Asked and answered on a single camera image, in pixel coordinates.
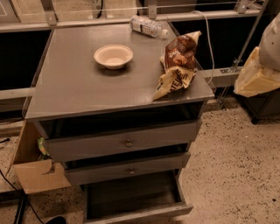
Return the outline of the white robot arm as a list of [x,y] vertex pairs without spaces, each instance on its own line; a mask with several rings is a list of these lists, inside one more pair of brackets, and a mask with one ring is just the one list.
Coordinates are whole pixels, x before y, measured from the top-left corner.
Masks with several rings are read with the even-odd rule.
[[280,12],[265,28],[259,46],[248,56],[234,93],[251,97],[280,88]]

